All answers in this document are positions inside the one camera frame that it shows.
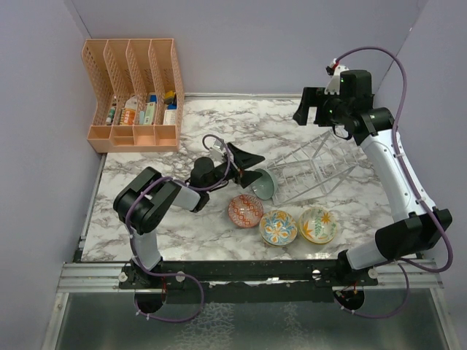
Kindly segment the teal ceramic bowl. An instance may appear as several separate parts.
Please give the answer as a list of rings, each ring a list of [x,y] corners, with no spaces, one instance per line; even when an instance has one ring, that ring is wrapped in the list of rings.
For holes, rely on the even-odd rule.
[[[259,168],[255,171],[260,174],[260,178],[251,184],[252,191],[263,201],[272,199],[278,190],[276,176],[272,171],[264,168]]]

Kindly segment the red patterned bowl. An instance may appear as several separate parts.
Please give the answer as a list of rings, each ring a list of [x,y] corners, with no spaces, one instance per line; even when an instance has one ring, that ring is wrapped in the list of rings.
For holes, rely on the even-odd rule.
[[[263,216],[263,204],[254,195],[238,195],[228,204],[228,216],[240,228],[253,228]]]

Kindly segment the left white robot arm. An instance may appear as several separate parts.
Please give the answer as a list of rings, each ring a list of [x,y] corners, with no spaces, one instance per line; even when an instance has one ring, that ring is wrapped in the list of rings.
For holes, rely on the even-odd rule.
[[[242,264],[229,262],[164,262],[158,249],[157,227],[171,207],[197,213],[209,202],[209,194],[229,182],[248,187],[261,174],[253,166],[265,158],[221,140],[210,154],[195,160],[185,181],[164,176],[152,167],[145,168],[116,197],[113,209],[129,234],[132,258],[118,276],[120,288],[151,288],[167,277],[199,281],[243,279]]]

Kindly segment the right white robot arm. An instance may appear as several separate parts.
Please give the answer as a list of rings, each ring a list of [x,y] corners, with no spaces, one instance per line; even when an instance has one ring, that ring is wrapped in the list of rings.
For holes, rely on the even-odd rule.
[[[343,127],[371,161],[389,200],[393,223],[368,243],[339,254],[335,276],[344,285],[355,283],[363,269],[434,248],[452,223],[449,210],[437,208],[406,159],[390,110],[373,102],[368,71],[335,71],[327,87],[303,89],[293,115],[306,125],[315,108],[315,125]]]

